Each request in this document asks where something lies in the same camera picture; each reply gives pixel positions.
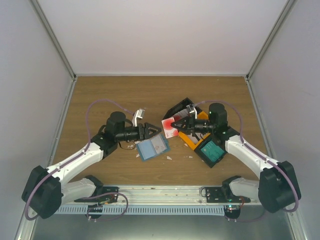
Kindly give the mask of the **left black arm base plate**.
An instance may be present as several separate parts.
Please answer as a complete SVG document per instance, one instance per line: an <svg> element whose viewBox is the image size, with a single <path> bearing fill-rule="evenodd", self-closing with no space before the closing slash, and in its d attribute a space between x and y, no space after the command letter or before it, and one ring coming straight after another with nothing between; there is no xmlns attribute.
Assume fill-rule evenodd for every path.
<svg viewBox="0 0 320 240"><path fill-rule="evenodd" d="M101 203L101 204L111 204L111 203L116 203L118 201L118 192L119 192L119 187L117 186L103 186L99 188L98 190L95 190L94 193L92 194L92 197L96 197L93 199L84 199L84 198L79 198L76 199L74 202L75 203Z"/></svg>

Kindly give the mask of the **blue leather card holder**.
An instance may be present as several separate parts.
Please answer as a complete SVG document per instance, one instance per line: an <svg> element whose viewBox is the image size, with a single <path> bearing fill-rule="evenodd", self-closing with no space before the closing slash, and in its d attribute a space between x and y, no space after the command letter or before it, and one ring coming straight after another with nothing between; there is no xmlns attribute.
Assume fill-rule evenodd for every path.
<svg viewBox="0 0 320 240"><path fill-rule="evenodd" d="M138 154L143 162L170 151L169 142L163 134L143 140L136 145Z"/></svg>

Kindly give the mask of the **white card with red dots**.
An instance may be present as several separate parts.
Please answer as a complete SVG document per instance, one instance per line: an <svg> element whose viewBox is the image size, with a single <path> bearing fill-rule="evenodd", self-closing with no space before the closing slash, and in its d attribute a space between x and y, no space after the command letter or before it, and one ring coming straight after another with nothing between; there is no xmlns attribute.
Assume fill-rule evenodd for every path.
<svg viewBox="0 0 320 240"><path fill-rule="evenodd" d="M174 122L175 122L174 117L166 118L161 121L166 139L177 137L179 135L178 130L171 126L171 124Z"/></svg>

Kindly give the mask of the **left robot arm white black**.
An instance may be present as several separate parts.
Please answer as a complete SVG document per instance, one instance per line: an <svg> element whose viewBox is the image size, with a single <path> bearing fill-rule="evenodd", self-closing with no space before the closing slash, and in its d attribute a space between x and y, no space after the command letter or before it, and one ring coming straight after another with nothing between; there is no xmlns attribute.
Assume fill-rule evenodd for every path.
<svg viewBox="0 0 320 240"><path fill-rule="evenodd" d="M63 204L78 199L98 202L103 197L103 184L93 176L79 181L71 180L112 154L121 142L149 140L159 134L160 127L148 122L142 124L141 109L127 119L123 112L112 112L98 133L88 138L88 143L73 155L54 165L38 165L28 177L21 198L25 202L24 216L32 221L37 217L51 217Z"/></svg>

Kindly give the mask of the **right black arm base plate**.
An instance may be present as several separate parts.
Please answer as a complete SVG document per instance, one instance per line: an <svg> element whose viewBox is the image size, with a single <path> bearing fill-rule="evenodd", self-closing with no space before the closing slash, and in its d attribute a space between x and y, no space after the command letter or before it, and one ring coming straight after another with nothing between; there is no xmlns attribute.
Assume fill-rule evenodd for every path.
<svg viewBox="0 0 320 240"><path fill-rule="evenodd" d="M204 186L199 190L199 193L207 203L242 204L251 202L250 198L234 195L230 189L223 186Z"/></svg>

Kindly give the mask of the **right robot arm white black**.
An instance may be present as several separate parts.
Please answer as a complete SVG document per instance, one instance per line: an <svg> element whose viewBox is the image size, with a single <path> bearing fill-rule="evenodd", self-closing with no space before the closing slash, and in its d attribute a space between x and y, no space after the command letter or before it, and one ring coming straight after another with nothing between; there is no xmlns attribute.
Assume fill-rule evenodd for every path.
<svg viewBox="0 0 320 240"><path fill-rule="evenodd" d="M221 186L223 200L232 203L238 197L244 197L258 200L270 213L279 210L295 212L299 207L301 191L293 165L262 153L245 140L241 129L235 130L229 126L226 101L209 100L208 103L207 119L198 118L197 104L192 103L186 106L188 116L174 121L171 126L194 137L208 134L217 160L230 154L257 176L257 180L238 175L224 180Z"/></svg>

